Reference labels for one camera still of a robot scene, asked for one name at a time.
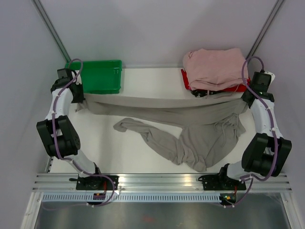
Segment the white shelf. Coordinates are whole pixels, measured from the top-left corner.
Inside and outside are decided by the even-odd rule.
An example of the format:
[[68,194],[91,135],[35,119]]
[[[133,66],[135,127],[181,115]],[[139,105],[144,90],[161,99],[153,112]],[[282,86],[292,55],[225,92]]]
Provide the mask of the white shelf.
[[[179,68],[163,69],[125,69],[122,76],[122,93],[120,96],[196,99],[184,88]],[[121,116],[96,115],[88,110],[74,112],[70,108],[69,119],[81,139],[81,148],[86,156],[94,161],[103,173],[195,173],[183,164],[177,166],[159,156],[143,141],[140,134],[127,131],[121,133],[113,125],[122,120]],[[241,159],[249,142],[255,135],[255,125],[248,110],[240,115],[246,133],[244,133],[234,150],[207,172],[218,172],[226,163]],[[181,128],[142,120],[179,137]],[[73,173],[74,169],[66,162],[56,158],[51,167],[52,173]]]

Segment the green crate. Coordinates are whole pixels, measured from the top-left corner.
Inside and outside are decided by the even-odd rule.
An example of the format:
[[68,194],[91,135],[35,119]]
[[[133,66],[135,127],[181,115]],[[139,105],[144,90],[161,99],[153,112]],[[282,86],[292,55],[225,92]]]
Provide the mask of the green crate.
[[[80,62],[73,62],[70,69],[79,70]],[[122,61],[83,62],[81,82],[84,93],[117,94],[121,88]]]

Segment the gray cloth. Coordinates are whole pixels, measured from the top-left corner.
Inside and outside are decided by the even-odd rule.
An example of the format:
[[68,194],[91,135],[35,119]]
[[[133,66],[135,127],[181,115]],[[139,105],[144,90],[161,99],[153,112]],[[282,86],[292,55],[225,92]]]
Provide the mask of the gray cloth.
[[[103,95],[100,97],[104,103],[86,98],[82,107],[94,114],[136,117],[181,127],[183,130],[177,139],[165,131],[131,118],[124,118],[114,125],[121,132],[129,129],[140,133],[146,144],[159,155],[177,165],[185,162],[198,172],[204,172],[227,156],[235,147],[238,137],[245,132],[238,117],[246,110],[246,103],[241,99],[201,105],[209,100],[201,98],[196,99],[197,104],[194,105],[193,102],[190,107],[145,108],[134,107],[137,98],[132,100],[131,107],[128,100],[125,101],[125,106],[115,105],[121,103],[123,97],[109,96],[114,104],[107,104],[107,98]],[[150,106],[151,99],[145,100],[146,103],[142,105]]]
[[239,99],[243,93],[224,92],[212,94],[204,98],[192,99],[156,99],[121,96],[120,94],[84,94],[87,102],[141,107],[141,108],[185,108],[203,105],[220,104]]

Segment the white wall panel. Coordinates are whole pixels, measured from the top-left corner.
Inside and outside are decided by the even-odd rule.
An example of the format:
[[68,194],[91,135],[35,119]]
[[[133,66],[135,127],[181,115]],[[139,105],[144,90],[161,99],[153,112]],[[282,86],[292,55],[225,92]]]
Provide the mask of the white wall panel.
[[0,228],[20,228],[47,154],[36,130],[64,60],[30,0],[0,1]]
[[292,141],[292,150],[285,172],[303,216],[305,216],[304,9],[304,0],[286,1],[255,54],[263,59],[265,69],[275,74],[270,92],[274,94],[277,123],[284,138]]
[[177,66],[190,50],[250,51],[275,0],[41,0],[71,58]]

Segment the metal frame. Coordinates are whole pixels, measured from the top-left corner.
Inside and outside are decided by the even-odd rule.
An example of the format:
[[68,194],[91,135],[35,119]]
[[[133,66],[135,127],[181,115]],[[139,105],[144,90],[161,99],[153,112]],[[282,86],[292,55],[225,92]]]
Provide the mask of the metal frame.
[[255,52],[258,49],[259,45],[261,44],[263,38],[265,37],[267,31],[270,29],[270,26],[271,26],[272,22],[274,21],[275,17],[278,15],[280,9],[282,8],[284,2],[285,2],[285,0],[277,0],[276,1],[276,3],[273,6],[266,22],[264,23],[261,31],[259,32],[251,50],[249,51],[249,54],[247,55],[246,59],[248,59],[249,57],[251,57],[255,54]]
[[[205,174],[109,174],[119,176],[120,193],[215,193],[205,191],[198,178]],[[77,173],[40,173],[37,174],[33,192],[86,192],[76,190]],[[292,192],[286,174],[271,177],[265,182],[254,180],[251,193],[290,193]]]
[[54,41],[56,42],[56,45],[57,45],[58,49],[60,50],[62,56],[64,57],[66,62],[70,62],[71,58],[70,58],[65,46],[63,45],[58,33],[56,32],[42,3],[40,2],[40,0],[32,0],[32,2],[34,4],[35,8],[37,9],[40,17],[42,18],[43,22],[45,23],[46,27],[48,28],[51,36],[53,37]]
[[[198,177],[206,174],[115,174],[119,178],[116,191],[117,202],[214,202],[220,193],[228,191],[204,191]],[[38,211],[43,201],[86,202],[92,199],[96,191],[76,190],[77,173],[41,173],[37,174],[32,189],[22,229],[33,229]],[[280,193],[289,223],[294,229],[304,229],[297,207],[293,203],[292,190],[286,174],[271,177],[266,182],[254,181],[250,193]]]

